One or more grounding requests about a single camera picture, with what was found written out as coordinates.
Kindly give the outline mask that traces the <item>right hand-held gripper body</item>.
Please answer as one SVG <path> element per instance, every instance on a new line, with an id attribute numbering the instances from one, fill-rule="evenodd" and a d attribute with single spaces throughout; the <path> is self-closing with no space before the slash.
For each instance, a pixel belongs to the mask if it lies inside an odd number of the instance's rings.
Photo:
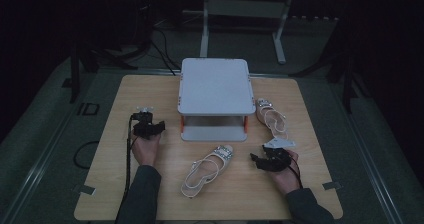
<path id="1" fill-rule="evenodd" d="M 294 141 L 277 137 L 263 144 L 262 147 L 266 155 L 265 170 L 280 172 L 288 168 L 292 162 L 292 157 L 286 148 L 295 145 Z"/>

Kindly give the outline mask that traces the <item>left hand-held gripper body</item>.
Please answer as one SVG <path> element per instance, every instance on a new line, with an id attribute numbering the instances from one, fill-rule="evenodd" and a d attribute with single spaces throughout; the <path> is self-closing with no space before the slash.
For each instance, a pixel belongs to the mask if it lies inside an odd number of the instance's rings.
<path id="1" fill-rule="evenodd" d="M 152 110 L 152 107 L 140 107 L 136 113 L 131 115 L 131 120 L 136 121 L 132 131 L 135 137 L 149 140 L 152 136 L 156 135 Z"/>

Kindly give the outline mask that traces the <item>white strappy jewelled sandal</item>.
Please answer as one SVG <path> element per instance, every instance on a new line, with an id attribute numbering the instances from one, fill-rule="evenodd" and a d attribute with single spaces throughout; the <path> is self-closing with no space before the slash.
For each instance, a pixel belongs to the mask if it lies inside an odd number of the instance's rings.
<path id="1" fill-rule="evenodd" d="M 233 155 L 232 146 L 220 145 L 204 158 L 194 161 L 181 186 L 181 193 L 188 198 L 197 196 L 205 185 L 213 182 L 226 170 Z"/>
<path id="2" fill-rule="evenodd" d="M 256 100 L 256 117 L 275 138 L 288 138 L 286 117 L 274 108 L 271 101 L 264 98 Z"/>

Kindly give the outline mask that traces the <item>white two-tier shoe rack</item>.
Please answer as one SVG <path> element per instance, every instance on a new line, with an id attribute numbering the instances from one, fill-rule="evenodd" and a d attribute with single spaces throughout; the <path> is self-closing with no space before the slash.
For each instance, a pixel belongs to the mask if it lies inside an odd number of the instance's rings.
<path id="1" fill-rule="evenodd" d="M 243 59 L 186 58 L 178 95 L 185 141 L 247 139 L 248 117 L 256 112 L 248 64 Z"/>

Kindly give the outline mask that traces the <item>person's left hand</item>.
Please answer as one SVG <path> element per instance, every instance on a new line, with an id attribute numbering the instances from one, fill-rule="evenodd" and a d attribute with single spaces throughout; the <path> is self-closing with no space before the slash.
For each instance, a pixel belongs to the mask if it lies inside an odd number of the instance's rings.
<path id="1" fill-rule="evenodd" d="M 148 139 L 132 135 L 132 152 L 140 165 L 153 166 L 156 161 L 161 135 L 153 135 Z"/>

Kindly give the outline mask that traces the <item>person's right hand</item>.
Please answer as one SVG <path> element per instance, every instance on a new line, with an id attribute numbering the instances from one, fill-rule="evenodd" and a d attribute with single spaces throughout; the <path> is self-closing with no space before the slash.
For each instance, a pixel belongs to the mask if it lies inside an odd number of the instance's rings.
<path id="1" fill-rule="evenodd" d="M 290 166 L 281 172 L 269 173 L 277 189 L 283 195 L 302 188 L 300 170 L 297 164 L 298 154 L 291 150 L 288 150 L 288 153 L 291 156 Z"/>

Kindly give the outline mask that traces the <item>black tripod stand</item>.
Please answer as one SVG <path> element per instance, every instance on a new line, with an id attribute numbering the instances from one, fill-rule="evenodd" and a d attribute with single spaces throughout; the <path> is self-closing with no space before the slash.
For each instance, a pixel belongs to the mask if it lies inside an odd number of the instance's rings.
<path id="1" fill-rule="evenodd" d="M 94 59 L 93 53 L 99 54 L 101 57 L 106 58 L 122 69 L 135 70 L 134 66 L 126 64 L 105 49 L 89 42 L 74 42 L 70 50 L 71 77 L 67 81 L 67 85 L 71 88 L 71 103 L 76 101 L 80 93 L 80 65 L 83 65 L 88 72 L 96 72 L 99 69 L 99 65 Z"/>

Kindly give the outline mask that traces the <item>black metal stand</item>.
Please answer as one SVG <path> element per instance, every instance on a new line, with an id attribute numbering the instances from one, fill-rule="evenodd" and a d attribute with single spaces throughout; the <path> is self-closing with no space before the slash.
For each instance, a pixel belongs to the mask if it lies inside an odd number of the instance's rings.
<path id="1" fill-rule="evenodd" d="M 356 96 L 353 83 L 358 56 L 357 37 L 358 33 L 352 31 L 348 26 L 338 23 L 318 61 L 301 71 L 290 74 L 290 77 L 301 78 L 329 66 L 330 69 L 325 79 L 333 84 L 343 80 L 342 104 L 344 109 L 351 113 L 351 99 Z"/>

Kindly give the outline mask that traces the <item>white metal stand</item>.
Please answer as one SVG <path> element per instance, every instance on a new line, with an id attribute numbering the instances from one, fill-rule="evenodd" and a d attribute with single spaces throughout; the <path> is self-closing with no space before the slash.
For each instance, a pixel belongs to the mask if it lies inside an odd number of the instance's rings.
<path id="1" fill-rule="evenodd" d="M 201 36 L 200 56 L 208 56 L 209 23 L 210 15 L 237 16 L 250 18 L 273 18 L 279 19 L 279 26 L 272 33 L 274 49 L 279 64 L 286 63 L 286 57 L 282 46 L 282 33 L 292 0 L 284 2 L 248 1 L 248 0 L 203 0 L 203 31 Z"/>

